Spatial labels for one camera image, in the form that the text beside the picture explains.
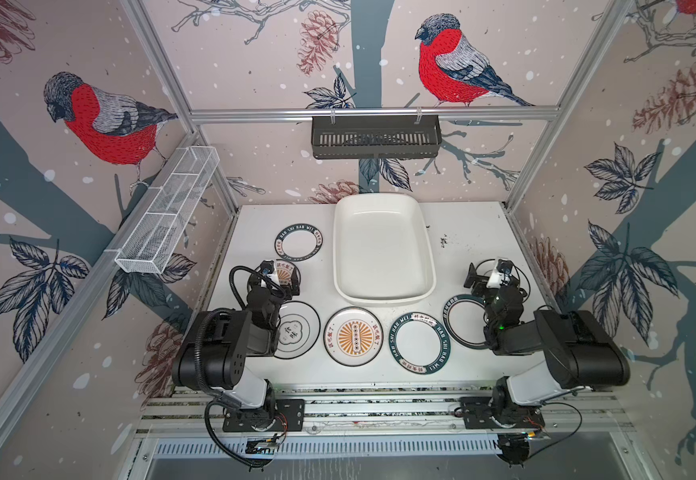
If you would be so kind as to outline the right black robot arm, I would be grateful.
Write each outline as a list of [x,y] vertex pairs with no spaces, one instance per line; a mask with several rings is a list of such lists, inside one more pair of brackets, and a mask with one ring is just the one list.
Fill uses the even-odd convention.
[[464,287],[482,301],[484,347],[497,356],[537,352],[544,356],[540,364],[496,382],[490,401],[494,421],[510,426],[567,393],[629,382],[627,359],[591,312],[559,313],[540,307],[531,321],[523,321],[529,292],[513,275],[514,263],[492,262],[488,274],[480,274],[478,266],[470,264],[464,281]]

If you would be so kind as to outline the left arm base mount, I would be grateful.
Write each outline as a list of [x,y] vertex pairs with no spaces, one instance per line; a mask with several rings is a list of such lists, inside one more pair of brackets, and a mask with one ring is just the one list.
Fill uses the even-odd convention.
[[300,432],[303,428],[305,401],[279,399],[256,409],[230,410],[225,414],[224,433]]

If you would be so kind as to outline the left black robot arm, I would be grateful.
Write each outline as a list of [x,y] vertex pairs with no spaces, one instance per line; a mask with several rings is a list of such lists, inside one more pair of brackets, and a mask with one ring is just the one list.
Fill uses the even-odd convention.
[[196,315],[176,354],[175,385],[210,396],[225,411],[262,429],[276,420],[273,387],[246,367],[249,357],[272,357],[278,348],[280,309],[291,291],[272,278],[273,263],[235,266],[229,286],[237,309],[220,307]]

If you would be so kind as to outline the green red rim plate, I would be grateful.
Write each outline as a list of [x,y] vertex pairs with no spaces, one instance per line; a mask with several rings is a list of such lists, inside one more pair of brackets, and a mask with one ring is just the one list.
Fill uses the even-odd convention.
[[480,297],[460,294],[446,301],[442,321],[451,338],[458,344],[473,350],[487,349],[484,328],[486,312]]

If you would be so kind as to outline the green rim hao wei plate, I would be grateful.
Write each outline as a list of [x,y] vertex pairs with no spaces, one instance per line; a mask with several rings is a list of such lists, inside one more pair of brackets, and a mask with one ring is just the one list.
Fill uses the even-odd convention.
[[391,325],[388,346],[393,359],[417,375],[433,375],[442,370],[451,356],[451,340],[446,328],[433,316],[409,312]]

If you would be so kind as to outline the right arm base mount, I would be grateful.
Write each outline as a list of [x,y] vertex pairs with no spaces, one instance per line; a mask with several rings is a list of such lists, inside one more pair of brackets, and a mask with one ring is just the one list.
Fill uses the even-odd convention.
[[467,430],[545,428],[539,407],[519,406],[511,401],[499,405],[491,397],[462,397],[459,412]]

